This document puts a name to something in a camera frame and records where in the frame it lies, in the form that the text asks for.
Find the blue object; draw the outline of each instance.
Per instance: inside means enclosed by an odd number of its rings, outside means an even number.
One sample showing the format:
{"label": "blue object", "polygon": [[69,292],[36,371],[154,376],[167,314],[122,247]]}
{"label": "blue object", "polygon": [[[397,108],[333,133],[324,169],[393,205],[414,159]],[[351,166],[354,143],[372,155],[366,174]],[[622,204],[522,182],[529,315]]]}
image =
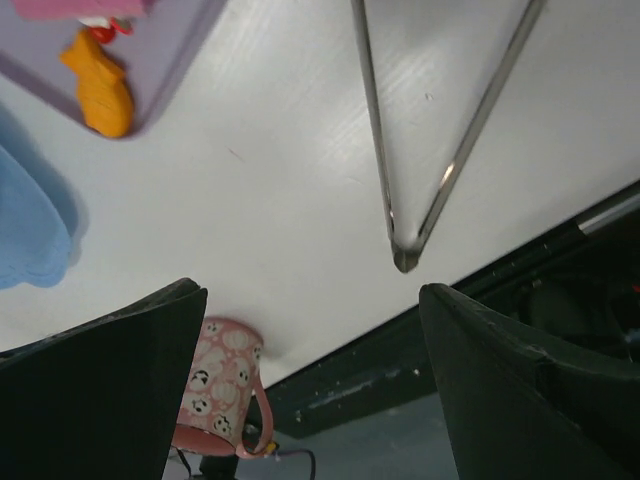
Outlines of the blue object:
{"label": "blue object", "polygon": [[71,237],[49,197],[0,146],[0,289],[57,284],[70,252]]}

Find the pink mug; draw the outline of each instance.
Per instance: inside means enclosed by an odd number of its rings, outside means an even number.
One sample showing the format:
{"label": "pink mug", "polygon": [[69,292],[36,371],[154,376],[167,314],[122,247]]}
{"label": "pink mug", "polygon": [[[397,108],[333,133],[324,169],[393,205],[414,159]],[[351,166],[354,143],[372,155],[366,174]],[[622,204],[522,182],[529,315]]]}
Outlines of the pink mug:
{"label": "pink mug", "polygon": [[[263,346],[262,337],[240,322],[204,319],[173,434],[174,447],[200,455],[262,456],[273,438],[273,415],[260,380]],[[254,390],[262,435],[249,452],[242,430]]]}

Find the tray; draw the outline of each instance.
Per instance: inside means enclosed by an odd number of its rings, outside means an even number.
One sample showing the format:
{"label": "tray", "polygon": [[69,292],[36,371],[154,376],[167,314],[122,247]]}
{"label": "tray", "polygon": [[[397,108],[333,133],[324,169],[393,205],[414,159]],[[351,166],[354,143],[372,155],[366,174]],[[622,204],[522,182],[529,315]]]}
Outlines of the tray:
{"label": "tray", "polygon": [[[136,105],[131,132],[124,138],[139,135],[162,115],[224,4],[158,0],[149,18],[136,21],[132,36],[118,35],[104,46],[126,68]],[[58,61],[79,28],[76,20],[26,21],[11,2],[0,0],[0,74],[90,130],[76,100],[76,76]]]}

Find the orange fish toy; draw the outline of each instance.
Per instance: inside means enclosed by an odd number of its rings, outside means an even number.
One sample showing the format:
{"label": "orange fish toy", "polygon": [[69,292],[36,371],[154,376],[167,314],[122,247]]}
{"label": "orange fish toy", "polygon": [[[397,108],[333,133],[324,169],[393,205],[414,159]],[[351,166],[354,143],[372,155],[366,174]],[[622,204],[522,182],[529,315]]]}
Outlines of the orange fish toy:
{"label": "orange fish toy", "polygon": [[105,137],[123,137],[133,123],[125,71],[109,60],[91,33],[80,30],[60,61],[78,76],[76,95],[87,126]]}

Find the white table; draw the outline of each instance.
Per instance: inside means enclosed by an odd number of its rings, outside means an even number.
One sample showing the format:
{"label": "white table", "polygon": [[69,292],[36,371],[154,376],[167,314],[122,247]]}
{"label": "white table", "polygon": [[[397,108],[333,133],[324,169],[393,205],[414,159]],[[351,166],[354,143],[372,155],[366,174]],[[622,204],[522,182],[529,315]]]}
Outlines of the white table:
{"label": "white table", "polygon": [[[393,3],[369,8],[409,238],[525,2]],[[189,276],[209,289],[208,313],[264,334],[265,383],[286,377],[414,305],[422,284],[454,282],[640,177],[639,24],[635,0],[550,0],[406,276],[348,1],[230,0],[134,141],[88,134],[0,80],[79,218],[62,283],[0,291],[0,350]]]}

